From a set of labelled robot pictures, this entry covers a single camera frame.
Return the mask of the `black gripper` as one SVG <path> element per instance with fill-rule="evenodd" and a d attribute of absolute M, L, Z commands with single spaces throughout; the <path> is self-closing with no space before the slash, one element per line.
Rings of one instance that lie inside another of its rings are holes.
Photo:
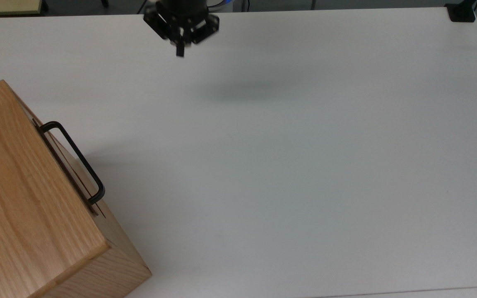
<path fill-rule="evenodd" d="M 176 46 L 183 58 L 185 47 L 199 44 L 219 31 L 220 18 L 207 5 L 154 5 L 146 8 L 143 20 L 164 40 Z"/>

